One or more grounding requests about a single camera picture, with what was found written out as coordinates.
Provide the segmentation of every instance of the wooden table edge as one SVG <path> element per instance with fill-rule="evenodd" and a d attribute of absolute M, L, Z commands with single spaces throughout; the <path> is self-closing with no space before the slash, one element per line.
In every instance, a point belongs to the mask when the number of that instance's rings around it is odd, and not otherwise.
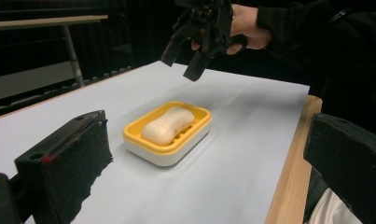
<path fill-rule="evenodd" d="M 314 113 L 320 113 L 322 100 L 308 95 L 299 123 L 286 156 L 266 224 L 303 222 L 311 165 L 303 159 L 303 151 Z"/>
<path fill-rule="evenodd" d="M 44 19 L 30 19 L 20 21 L 0 21 L 1 30 L 24 29 L 34 28 L 41 26 L 59 26 L 59 25 L 72 25 L 80 23 L 97 22 L 100 20 L 108 19 L 107 15 L 84 15 L 74 17 L 56 17 Z"/>

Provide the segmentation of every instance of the white table surface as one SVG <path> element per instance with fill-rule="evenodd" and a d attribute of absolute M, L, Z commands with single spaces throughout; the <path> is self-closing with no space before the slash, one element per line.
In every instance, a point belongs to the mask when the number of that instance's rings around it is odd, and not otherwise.
<path fill-rule="evenodd" d="M 309 87 L 156 62 L 0 118 L 0 172 L 79 115 L 103 109 L 114 160 L 73 223 L 264 223 Z M 207 108 L 211 131 L 161 168 L 123 145 L 124 127 L 169 101 Z"/>

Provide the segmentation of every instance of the white soap bar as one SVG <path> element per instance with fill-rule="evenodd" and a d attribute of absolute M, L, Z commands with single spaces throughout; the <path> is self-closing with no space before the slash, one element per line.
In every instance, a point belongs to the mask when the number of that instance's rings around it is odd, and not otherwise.
<path fill-rule="evenodd" d="M 158 119 L 149 122 L 142 129 L 141 137 L 158 146 L 167 146 L 193 121 L 193 113 L 185 108 L 175 106 Z"/>

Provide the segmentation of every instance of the black foam block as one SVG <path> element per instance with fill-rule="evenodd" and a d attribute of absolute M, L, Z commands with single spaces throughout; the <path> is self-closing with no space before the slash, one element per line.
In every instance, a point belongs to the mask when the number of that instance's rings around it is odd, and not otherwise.
<path fill-rule="evenodd" d="M 76 117 L 16 160 L 21 182 L 34 189 L 36 223 L 70 223 L 91 185 L 112 161 L 103 110 Z"/>
<path fill-rule="evenodd" d="M 0 174 L 0 224 L 21 223 L 7 176 Z"/>
<path fill-rule="evenodd" d="M 313 116 L 304 159 L 363 223 L 376 223 L 376 135 L 326 114 Z"/>

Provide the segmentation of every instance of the table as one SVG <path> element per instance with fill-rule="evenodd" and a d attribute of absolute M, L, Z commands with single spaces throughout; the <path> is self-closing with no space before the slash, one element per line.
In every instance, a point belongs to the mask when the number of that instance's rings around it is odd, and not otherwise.
<path fill-rule="evenodd" d="M 50 26 L 62 27 L 63 37 L 65 38 L 65 45 L 68 49 L 70 60 L 67 63 L 56 63 L 41 68 L 31 69 L 29 71 L 23 71 L 16 74 L 1 76 L 0 84 L 2 85 L 2 88 L 0 88 L 0 99 L 64 81 L 66 79 L 71 78 L 71 72 L 72 77 L 74 77 L 77 82 L 77 85 L 79 87 L 83 87 L 84 81 L 77 59 L 77 54 L 75 52 L 72 37 L 69 32 L 69 26 L 73 24 L 99 22 L 107 18 L 108 16 L 106 15 L 87 15 L 74 17 L 32 19 L 22 21 L 0 21 L 0 31 Z"/>
<path fill-rule="evenodd" d="M 321 101 L 304 85 L 208 69 L 191 82 L 185 70 L 152 63 L 0 118 L 0 172 L 12 177 L 22 152 L 104 109 L 114 161 L 73 223 L 301 223 L 311 169 L 301 155 Z M 161 168 L 127 151 L 121 133 L 173 100 L 209 109 L 213 125 L 181 162 Z"/>

